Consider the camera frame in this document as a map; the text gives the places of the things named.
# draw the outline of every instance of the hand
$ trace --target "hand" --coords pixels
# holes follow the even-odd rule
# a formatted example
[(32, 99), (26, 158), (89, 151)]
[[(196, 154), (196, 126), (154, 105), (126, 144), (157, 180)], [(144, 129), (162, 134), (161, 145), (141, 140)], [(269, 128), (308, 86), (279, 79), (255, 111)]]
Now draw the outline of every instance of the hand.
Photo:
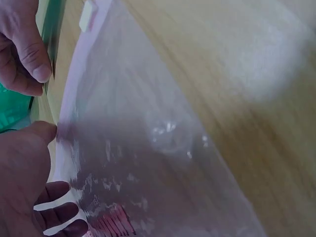
[[(34, 205), (51, 202), (69, 191), (65, 182), (46, 184), (50, 172), (47, 145), (55, 138), (56, 126), (36, 122), (20, 131), (0, 135), (0, 236), (42, 237), (78, 213), (74, 203), (45, 211)], [(87, 224), (76, 220), (54, 237), (81, 237)]]
[(51, 65), (35, 22), (39, 0), (0, 0), (0, 83), (39, 96)]

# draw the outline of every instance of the wooden surface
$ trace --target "wooden surface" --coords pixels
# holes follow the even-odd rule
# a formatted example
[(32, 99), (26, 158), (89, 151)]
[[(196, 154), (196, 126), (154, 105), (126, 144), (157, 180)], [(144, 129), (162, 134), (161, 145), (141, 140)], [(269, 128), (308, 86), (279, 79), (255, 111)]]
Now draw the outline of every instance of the wooden surface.
[[(316, 1), (124, 2), (267, 234), (315, 236)], [(56, 78), (43, 100), (55, 122), (80, 34), (82, 5), (67, 1)]]

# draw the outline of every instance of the finger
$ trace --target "finger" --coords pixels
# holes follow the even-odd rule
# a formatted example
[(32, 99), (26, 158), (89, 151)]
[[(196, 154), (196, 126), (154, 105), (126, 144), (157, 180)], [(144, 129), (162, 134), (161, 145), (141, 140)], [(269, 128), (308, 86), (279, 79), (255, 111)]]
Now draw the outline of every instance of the finger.
[(18, 72), (10, 46), (0, 47), (0, 82), (8, 90), (25, 95), (42, 95), (42, 84)]
[(87, 232), (87, 223), (84, 220), (76, 220), (52, 237), (82, 237)]
[(21, 131), (32, 133), (40, 137), (46, 146), (55, 139), (57, 126), (44, 121), (34, 122), (31, 126), (22, 129)]
[(51, 64), (35, 19), (25, 23), (24, 27), (13, 36), (12, 41), (21, 63), (31, 76), (38, 82), (47, 82), (51, 76)]
[(66, 182), (58, 181), (48, 183), (35, 205), (55, 201), (64, 196), (69, 190), (70, 186)]
[(40, 211), (39, 213), (44, 221), (43, 231), (66, 223), (74, 218), (78, 212), (78, 206), (72, 202), (65, 203), (53, 209)]

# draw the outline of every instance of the clear plastic bag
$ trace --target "clear plastic bag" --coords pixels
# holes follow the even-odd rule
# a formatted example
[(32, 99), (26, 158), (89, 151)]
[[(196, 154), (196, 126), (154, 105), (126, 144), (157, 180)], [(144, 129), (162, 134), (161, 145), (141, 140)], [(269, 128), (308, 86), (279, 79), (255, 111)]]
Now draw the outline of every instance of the clear plastic bag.
[(100, 1), (74, 58), (58, 126), (55, 179), (71, 183), (90, 236), (265, 236), (123, 3)]

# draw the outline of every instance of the green plastic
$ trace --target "green plastic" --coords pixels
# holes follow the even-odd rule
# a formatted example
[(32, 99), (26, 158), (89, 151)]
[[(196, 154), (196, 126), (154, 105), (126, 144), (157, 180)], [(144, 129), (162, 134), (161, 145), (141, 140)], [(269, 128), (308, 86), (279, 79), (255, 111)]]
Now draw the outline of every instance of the green plastic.
[(28, 115), (30, 102), (30, 96), (9, 91), (0, 84), (0, 133)]

